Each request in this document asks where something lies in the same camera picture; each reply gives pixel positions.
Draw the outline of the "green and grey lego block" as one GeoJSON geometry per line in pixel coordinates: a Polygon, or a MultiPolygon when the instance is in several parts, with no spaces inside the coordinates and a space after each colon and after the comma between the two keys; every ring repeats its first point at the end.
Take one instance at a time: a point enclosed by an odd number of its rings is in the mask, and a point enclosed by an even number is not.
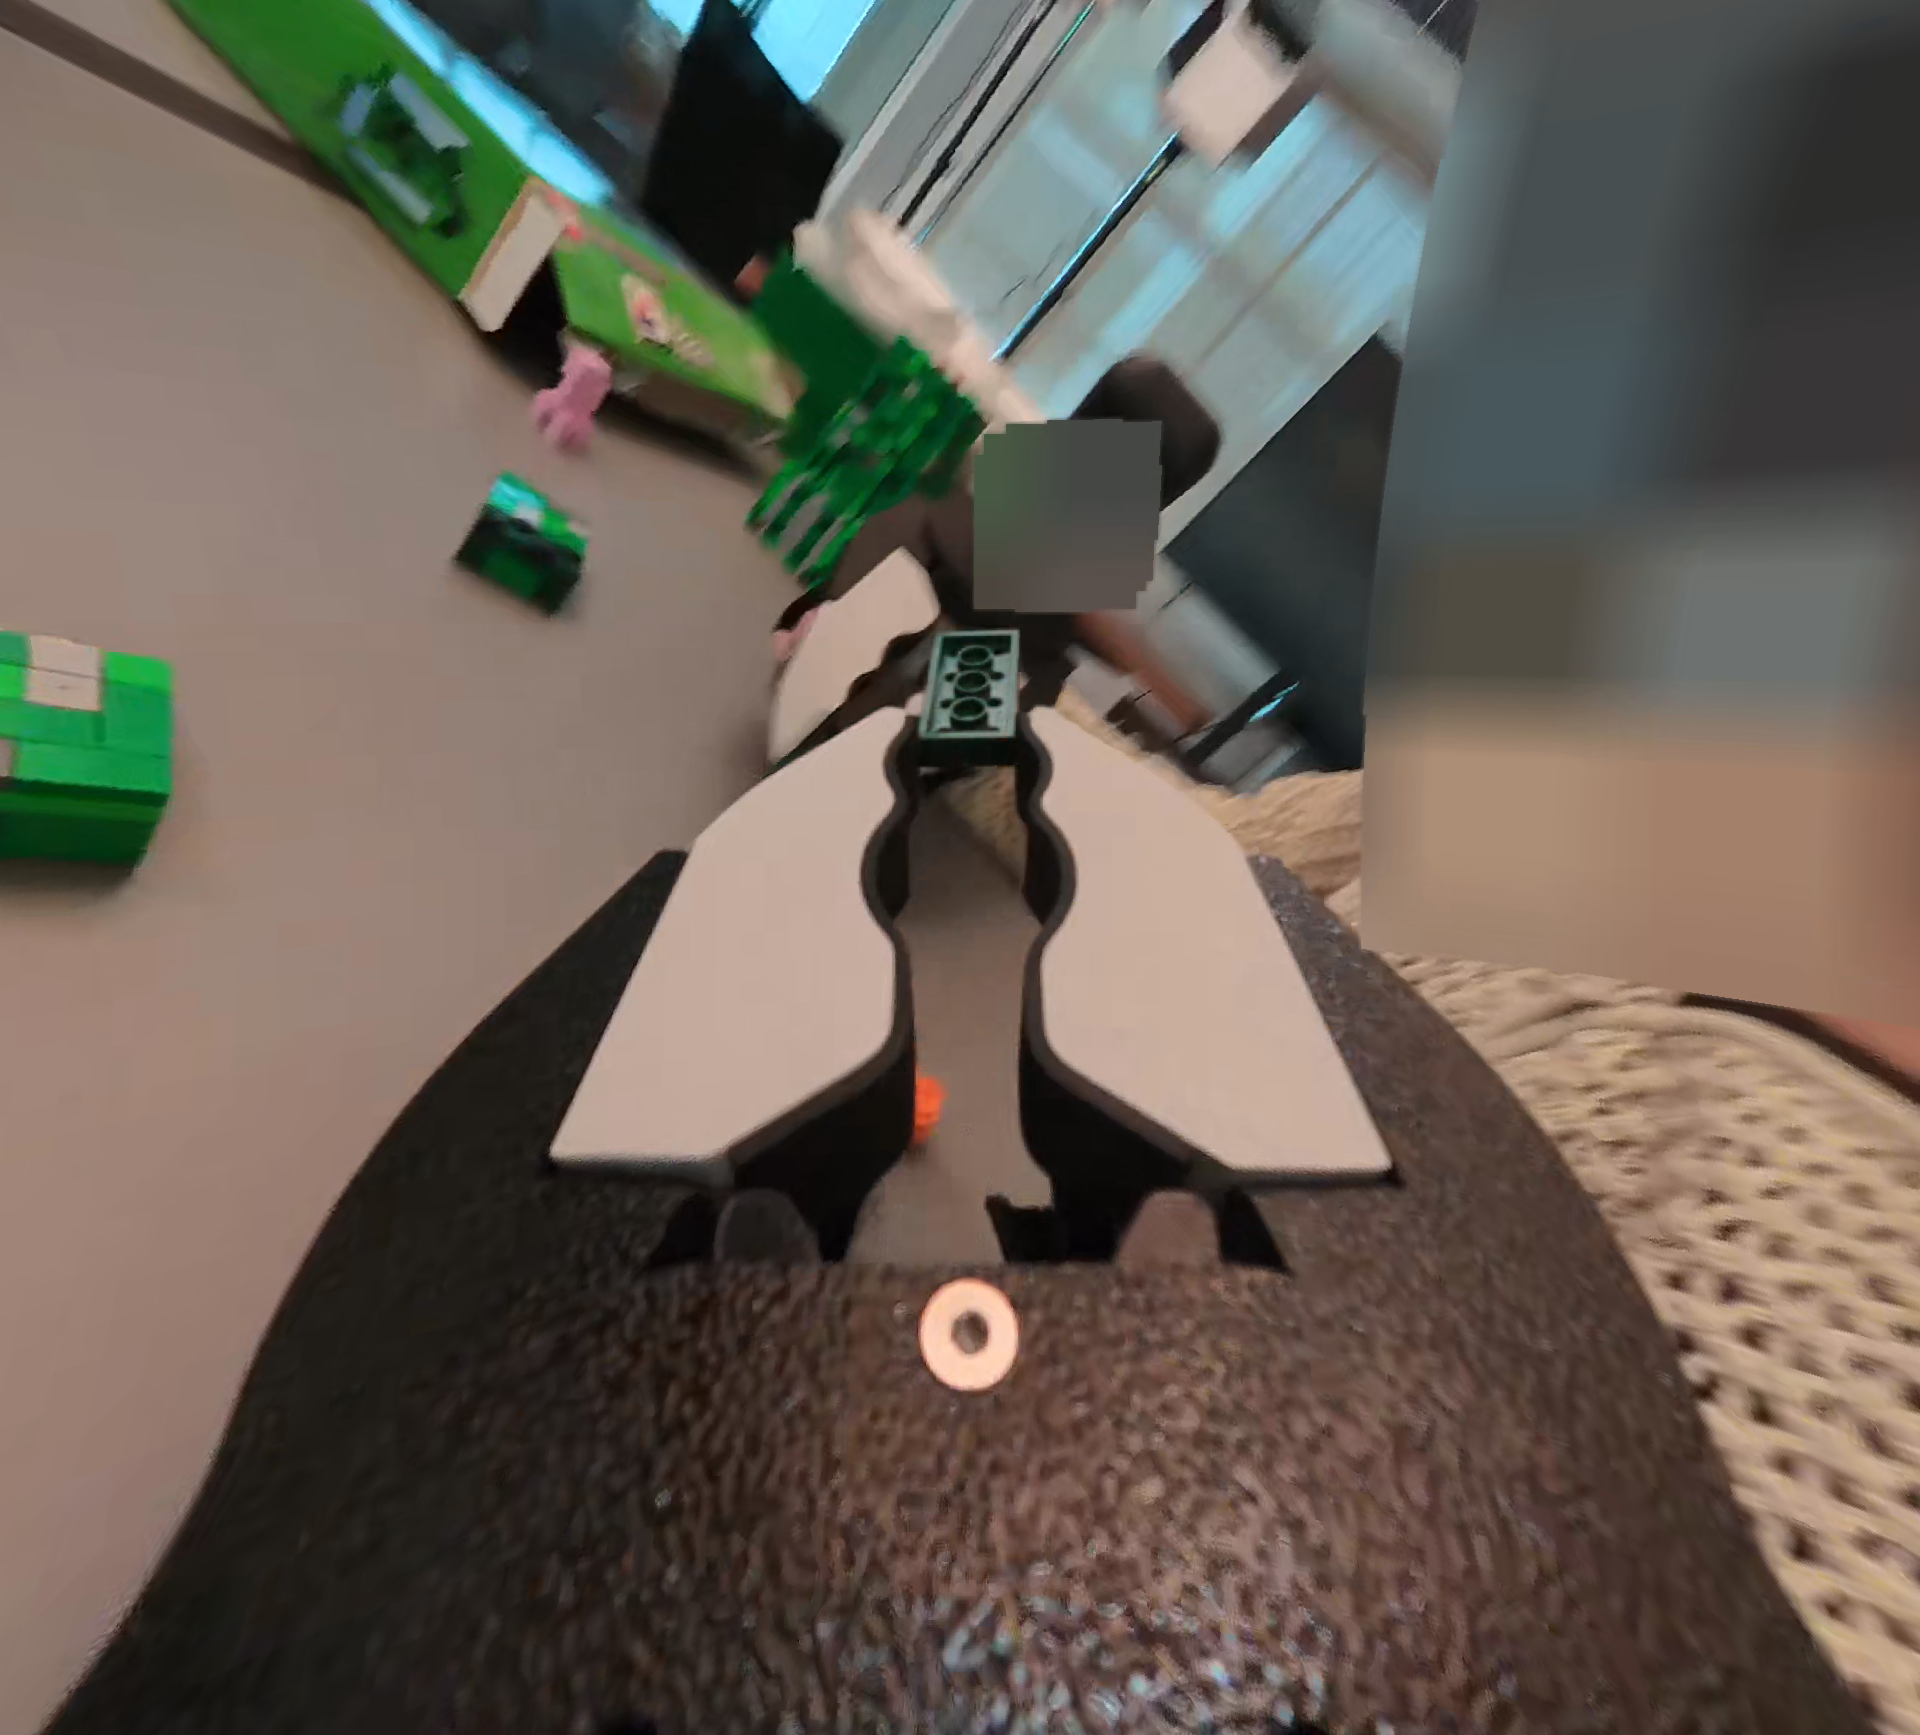
{"type": "Polygon", "coordinates": [[[524,479],[491,479],[451,565],[543,617],[564,613],[587,559],[586,525],[524,479]]]}

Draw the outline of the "green lego set box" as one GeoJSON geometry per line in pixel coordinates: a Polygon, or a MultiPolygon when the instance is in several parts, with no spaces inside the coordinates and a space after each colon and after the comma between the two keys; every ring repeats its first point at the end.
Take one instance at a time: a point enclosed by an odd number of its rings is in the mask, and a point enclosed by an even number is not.
{"type": "Polygon", "coordinates": [[[749,443],[798,389],[746,313],[405,0],[165,0],[481,337],[550,325],[653,417],[749,443]]]}

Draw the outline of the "green and white lego build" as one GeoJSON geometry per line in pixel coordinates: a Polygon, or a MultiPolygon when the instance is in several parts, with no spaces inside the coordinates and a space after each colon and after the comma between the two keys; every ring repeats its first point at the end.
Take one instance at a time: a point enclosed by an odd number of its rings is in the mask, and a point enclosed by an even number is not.
{"type": "Polygon", "coordinates": [[[2,860],[117,876],[176,786],[176,674],[155,656],[2,635],[2,860]]]}

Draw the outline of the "large green pixel lego model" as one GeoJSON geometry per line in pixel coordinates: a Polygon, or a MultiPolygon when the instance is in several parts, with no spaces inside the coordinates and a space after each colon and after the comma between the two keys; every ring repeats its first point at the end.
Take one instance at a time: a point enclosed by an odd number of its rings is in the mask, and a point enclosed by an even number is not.
{"type": "Polygon", "coordinates": [[[863,319],[793,255],[765,273],[751,319],[800,395],[746,527],[821,591],[880,515],[957,487],[988,421],[917,341],[863,319]]]}

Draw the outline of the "white square ceiling lamp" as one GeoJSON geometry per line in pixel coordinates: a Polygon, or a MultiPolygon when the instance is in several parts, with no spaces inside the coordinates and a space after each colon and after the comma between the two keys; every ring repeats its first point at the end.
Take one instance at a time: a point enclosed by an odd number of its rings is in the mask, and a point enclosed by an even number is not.
{"type": "Polygon", "coordinates": [[[1252,9],[1194,23],[1165,61],[1159,95],[1168,131],[1214,169],[1252,165],[1317,93],[1308,57],[1259,25],[1252,9]]]}

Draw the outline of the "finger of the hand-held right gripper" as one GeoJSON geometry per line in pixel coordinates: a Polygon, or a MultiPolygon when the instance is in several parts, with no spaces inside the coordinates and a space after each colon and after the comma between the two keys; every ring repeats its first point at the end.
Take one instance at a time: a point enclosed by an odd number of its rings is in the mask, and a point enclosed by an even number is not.
{"type": "Polygon", "coordinates": [[[897,549],[821,607],[806,639],[806,668],[820,682],[856,682],[940,619],[932,577],[911,551],[897,549]]]}
{"type": "Polygon", "coordinates": [[[825,690],[792,694],[787,680],[782,680],[768,720],[768,766],[780,768],[867,716],[900,704],[904,704],[900,670],[863,674],[831,704],[825,702],[825,690]]]}

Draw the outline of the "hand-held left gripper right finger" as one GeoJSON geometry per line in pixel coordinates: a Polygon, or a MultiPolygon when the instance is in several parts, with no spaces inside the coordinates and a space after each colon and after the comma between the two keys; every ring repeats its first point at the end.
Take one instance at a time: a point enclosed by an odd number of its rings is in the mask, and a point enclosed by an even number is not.
{"type": "Polygon", "coordinates": [[[1379,1184],[1381,1132],[1253,870],[1188,790],[1020,722],[1020,1138],[1072,1226],[1139,1202],[1379,1184]]]}

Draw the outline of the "black monitor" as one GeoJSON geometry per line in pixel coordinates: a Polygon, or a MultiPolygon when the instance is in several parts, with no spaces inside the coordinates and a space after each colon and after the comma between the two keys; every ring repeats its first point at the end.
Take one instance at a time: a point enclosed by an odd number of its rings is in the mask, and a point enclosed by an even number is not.
{"type": "Polygon", "coordinates": [[[702,0],[636,195],[637,217],[738,295],[820,211],[842,141],[798,99],[734,0],[702,0]]]}

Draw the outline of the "dark green lego plate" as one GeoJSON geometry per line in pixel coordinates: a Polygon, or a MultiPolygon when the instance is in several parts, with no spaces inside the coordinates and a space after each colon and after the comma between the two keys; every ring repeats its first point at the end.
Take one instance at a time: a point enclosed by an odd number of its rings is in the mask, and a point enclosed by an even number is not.
{"type": "Polygon", "coordinates": [[[962,778],[1012,768],[1022,728],[1015,631],[940,631],[930,645],[916,728],[917,772],[962,778]]]}

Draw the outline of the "pink lego pig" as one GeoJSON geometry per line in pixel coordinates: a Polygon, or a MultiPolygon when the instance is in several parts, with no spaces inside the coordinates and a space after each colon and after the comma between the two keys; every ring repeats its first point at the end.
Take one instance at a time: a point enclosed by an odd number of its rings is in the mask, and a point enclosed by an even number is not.
{"type": "Polygon", "coordinates": [[[572,345],[552,387],[531,403],[537,435],[559,453],[583,453],[612,393],[612,365],[595,349],[572,345]]]}

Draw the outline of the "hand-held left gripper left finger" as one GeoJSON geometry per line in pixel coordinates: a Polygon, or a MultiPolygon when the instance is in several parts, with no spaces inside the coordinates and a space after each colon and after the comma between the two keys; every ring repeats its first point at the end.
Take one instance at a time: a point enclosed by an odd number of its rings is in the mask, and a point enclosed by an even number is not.
{"type": "Polygon", "coordinates": [[[914,726],[876,712],[783,764],[684,856],[548,1158],[853,1226],[916,1100],[900,938],[914,726]]]}

